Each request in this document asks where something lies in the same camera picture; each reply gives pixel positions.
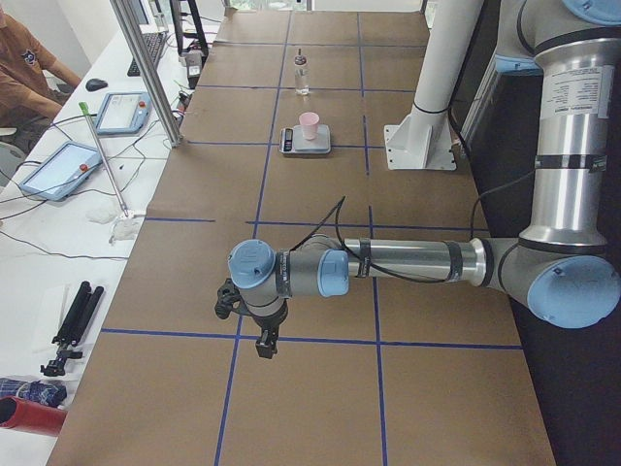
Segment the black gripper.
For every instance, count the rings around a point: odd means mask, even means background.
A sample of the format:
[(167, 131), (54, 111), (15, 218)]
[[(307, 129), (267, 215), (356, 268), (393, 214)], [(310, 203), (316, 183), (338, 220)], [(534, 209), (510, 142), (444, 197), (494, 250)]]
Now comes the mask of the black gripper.
[(253, 316), (253, 320), (261, 329), (261, 335), (255, 342), (257, 354), (261, 358), (272, 359), (278, 353), (278, 330), (286, 320), (288, 306), (282, 303), (269, 316)]

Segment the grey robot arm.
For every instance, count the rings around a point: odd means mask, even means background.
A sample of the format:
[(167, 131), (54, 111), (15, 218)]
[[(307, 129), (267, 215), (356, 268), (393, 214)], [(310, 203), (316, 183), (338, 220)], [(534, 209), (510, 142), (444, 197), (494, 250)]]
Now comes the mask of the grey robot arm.
[(291, 250), (247, 240), (229, 254), (216, 315), (251, 317), (264, 358), (277, 351), (289, 298), (340, 296), (351, 278), (468, 282), (499, 290), (562, 328), (599, 322), (620, 299), (620, 278), (597, 228), (619, 59), (616, 1), (503, 2), (497, 70), (543, 75), (529, 226), (515, 238), (466, 243), (346, 239), (317, 230)]

